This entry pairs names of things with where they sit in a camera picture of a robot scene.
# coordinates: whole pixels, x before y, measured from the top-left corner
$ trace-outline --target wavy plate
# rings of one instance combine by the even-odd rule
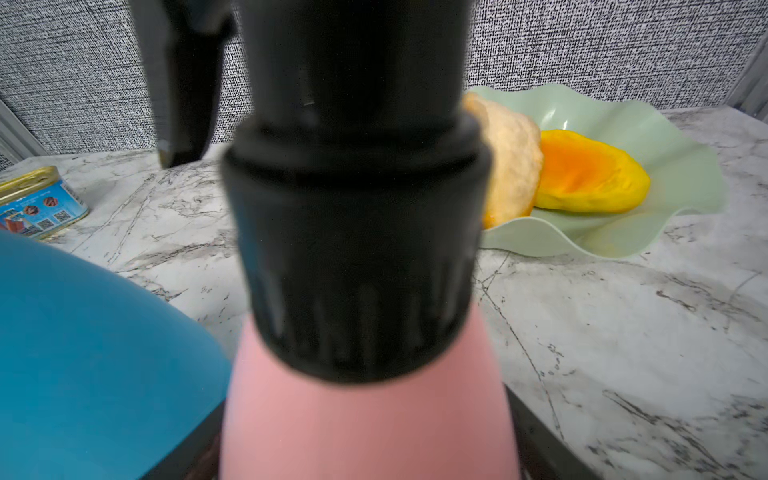
[[[526,91],[470,89],[531,117],[542,130],[561,128],[625,150],[651,179],[645,201],[625,214],[571,214],[535,208],[483,232],[481,248],[529,257],[582,252],[617,259],[645,250],[678,214],[715,214],[726,204],[717,155],[641,101],[594,100],[559,84]]]

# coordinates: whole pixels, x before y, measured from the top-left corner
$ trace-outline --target mango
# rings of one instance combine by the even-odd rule
[[[544,166],[535,206],[622,213],[643,203],[650,177],[627,152],[566,130],[541,132]]]

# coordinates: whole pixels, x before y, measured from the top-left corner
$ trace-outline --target tin can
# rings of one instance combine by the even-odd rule
[[[56,167],[38,168],[0,184],[0,230],[40,238],[87,214],[88,207]]]

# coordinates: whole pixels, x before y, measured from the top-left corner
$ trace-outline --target marble countertop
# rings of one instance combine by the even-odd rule
[[[475,299],[507,384],[605,478],[768,478],[768,125],[665,114],[720,155],[724,214],[676,217],[622,261],[481,250]],[[56,165],[92,212],[45,241],[164,298],[232,356],[248,298],[223,149],[173,170],[152,151],[36,157],[0,178]]]

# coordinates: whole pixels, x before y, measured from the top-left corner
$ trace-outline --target bread roll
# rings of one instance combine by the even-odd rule
[[[469,92],[462,100],[482,126],[493,153],[493,168],[485,198],[483,226],[496,227],[533,210],[544,155],[541,132],[527,116]]]

